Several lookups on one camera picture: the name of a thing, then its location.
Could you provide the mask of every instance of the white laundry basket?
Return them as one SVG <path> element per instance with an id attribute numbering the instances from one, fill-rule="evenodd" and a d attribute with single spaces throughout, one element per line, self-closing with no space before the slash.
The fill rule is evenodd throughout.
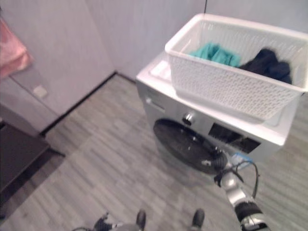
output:
<path id="1" fill-rule="evenodd" d="M 236 67 L 190 56 L 208 42 L 237 53 L 241 64 L 262 48 L 291 68 L 292 85 Z M 172 84 L 185 97 L 206 100 L 263 120 L 308 91 L 308 35 L 249 21 L 198 14 L 165 46 Z"/>

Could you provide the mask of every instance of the floor board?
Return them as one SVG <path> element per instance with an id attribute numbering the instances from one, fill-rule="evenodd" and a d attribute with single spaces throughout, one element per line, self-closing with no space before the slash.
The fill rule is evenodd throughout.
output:
<path id="1" fill-rule="evenodd" d="M 257 203 L 272 230 L 308 227 L 307 99 L 301 99 L 286 145 L 258 163 Z M 239 230 L 224 192 L 209 176 L 156 150 L 136 86 L 122 77 L 108 81 L 47 140 L 67 157 L 52 156 L 24 180 L 6 204 L 1 231 L 92 227 L 105 211 L 110 221 L 134 222 L 139 208 L 147 211 L 147 230 L 179 231 L 199 207 L 206 213 L 204 231 Z M 244 171 L 252 190 L 254 171 Z"/>

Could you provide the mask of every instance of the black baseboard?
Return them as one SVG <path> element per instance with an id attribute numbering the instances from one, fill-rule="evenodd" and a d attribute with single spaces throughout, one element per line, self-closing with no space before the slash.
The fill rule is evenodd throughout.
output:
<path id="1" fill-rule="evenodd" d="M 130 78 L 118 74 L 116 71 L 113 72 L 107 79 L 105 79 L 102 83 L 100 83 L 96 88 L 94 88 L 90 93 L 88 93 L 85 97 L 83 97 L 80 101 L 78 101 L 75 105 L 73 105 L 70 109 L 68 109 L 63 115 L 61 115 L 59 118 L 57 118 L 55 121 L 53 121 L 50 125 L 48 125 L 42 132 L 40 132 L 40 136 L 45 137 L 47 132 L 49 132 L 52 128 L 54 128 L 59 122 L 61 122 L 65 117 L 67 117 L 73 110 L 75 110 L 79 105 L 81 105 L 87 98 L 89 98 L 92 94 L 94 94 L 98 89 L 100 89 L 105 83 L 107 83 L 109 80 L 111 80 L 115 75 L 119 75 L 131 82 Z"/>

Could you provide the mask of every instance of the front-load washing machine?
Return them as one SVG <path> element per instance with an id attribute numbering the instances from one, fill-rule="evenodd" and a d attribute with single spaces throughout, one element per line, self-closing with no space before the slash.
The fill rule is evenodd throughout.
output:
<path id="1" fill-rule="evenodd" d="M 180 98 L 171 84 L 168 56 L 164 52 L 137 76 L 137 88 L 152 128 L 158 149 L 205 173 L 205 150 L 215 148 L 228 153 L 233 164 L 243 160 L 261 161 L 278 151 L 288 136 L 298 100 L 267 121 Z M 195 162 L 205 155 L 205 162 Z"/>

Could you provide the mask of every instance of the door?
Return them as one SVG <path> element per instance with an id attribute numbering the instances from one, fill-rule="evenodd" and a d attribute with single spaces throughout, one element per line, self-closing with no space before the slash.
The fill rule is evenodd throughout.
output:
<path id="1" fill-rule="evenodd" d="M 159 119 L 154 134 L 180 161 L 207 174 L 217 174 L 227 163 L 224 153 L 189 127 L 170 119 Z"/>

